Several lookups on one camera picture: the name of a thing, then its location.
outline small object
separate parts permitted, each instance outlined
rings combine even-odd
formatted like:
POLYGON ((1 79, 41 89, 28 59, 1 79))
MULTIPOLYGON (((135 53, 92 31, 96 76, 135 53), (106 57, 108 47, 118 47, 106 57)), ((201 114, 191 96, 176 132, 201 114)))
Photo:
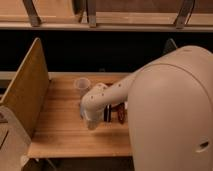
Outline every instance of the small object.
POLYGON ((164 49, 163 49, 163 54, 162 55, 166 55, 172 51, 177 50, 178 46, 176 45, 175 41, 170 38, 166 41, 165 45, 164 45, 164 49))
POLYGON ((111 105, 107 105, 104 109, 104 122, 111 122, 111 105))
POLYGON ((184 0, 179 11, 177 18, 175 19, 175 26, 177 29, 183 29, 188 23, 191 14, 194 10, 195 0, 184 0))
POLYGON ((74 81, 74 88, 82 98, 91 88, 91 82, 88 78, 80 77, 74 81))
POLYGON ((29 20, 30 20, 30 24, 32 27, 38 27, 41 24, 41 19, 38 16, 38 13, 35 9, 35 6, 33 4, 32 0, 23 0, 25 9, 27 11, 29 20))
POLYGON ((125 105, 124 103, 119 104, 117 107, 118 121, 123 124, 125 122, 125 105))

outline wooden divider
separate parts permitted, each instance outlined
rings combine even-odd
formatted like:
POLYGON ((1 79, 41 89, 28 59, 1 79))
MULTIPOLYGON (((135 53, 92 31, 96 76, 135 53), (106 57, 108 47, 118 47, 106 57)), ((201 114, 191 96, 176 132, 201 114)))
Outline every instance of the wooden divider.
POLYGON ((29 144, 49 77, 40 39, 35 39, 0 101, 0 112, 29 144))

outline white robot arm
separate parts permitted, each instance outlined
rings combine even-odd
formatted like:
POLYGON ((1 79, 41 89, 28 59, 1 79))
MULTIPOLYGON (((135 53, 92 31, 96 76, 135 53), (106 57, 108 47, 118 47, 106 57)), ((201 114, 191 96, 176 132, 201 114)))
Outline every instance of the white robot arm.
POLYGON ((167 54, 81 101, 89 129, 107 104, 128 101, 136 171, 212 171, 213 54, 196 46, 167 54))

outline wooden tabletop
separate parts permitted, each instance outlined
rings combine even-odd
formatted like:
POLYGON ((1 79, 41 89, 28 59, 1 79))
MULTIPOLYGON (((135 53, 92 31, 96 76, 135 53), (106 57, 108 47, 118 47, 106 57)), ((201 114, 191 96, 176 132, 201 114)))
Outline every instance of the wooden tabletop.
POLYGON ((122 125, 112 113, 110 123, 103 122, 89 131, 80 117, 80 96, 73 87, 78 77, 87 77, 92 85, 114 83, 124 74, 66 75, 52 78, 29 147, 30 158, 131 156, 127 121, 122 125))

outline wooden panel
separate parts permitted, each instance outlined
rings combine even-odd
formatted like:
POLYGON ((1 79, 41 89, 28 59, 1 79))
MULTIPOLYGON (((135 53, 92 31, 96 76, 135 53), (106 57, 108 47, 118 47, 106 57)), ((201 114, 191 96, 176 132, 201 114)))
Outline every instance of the wooden panel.
MULTIPOLYGON (((33 0, 42 22, 78 22, 83 4, 75 14, 71 0, 33 0)), ((0 0, 0 21, 28 21, 22 0, 0 0)))
POLYGON ((73 83, 80 76, 98 82, 114 83, 124 74, 67 75, 51 80, 29 147, 32 158, 130 156, 127 122, 121 125, 117 113, 112 122, 101 123, 94 131, 86 128, 80 117, 80 96, 73 83))
POLYGON ((48 84, 41 41, 35 39, 1 99, 2 114, 8 122, 15 127, 23 126, 30 137, 33 135, 48 84))
MULTIPOLYGON (((177 13, 183 0, 107 0, 96 1, 99 12, 177 13)), ((212 0, 195 2, 196 13, 212 13, 212 0)))
MULTIPOLYGON (((172 25, 176 13, 97 12, 97 23, 172 25)), ((213 25, 213 14, 192 14, 189 25, 213 25)))

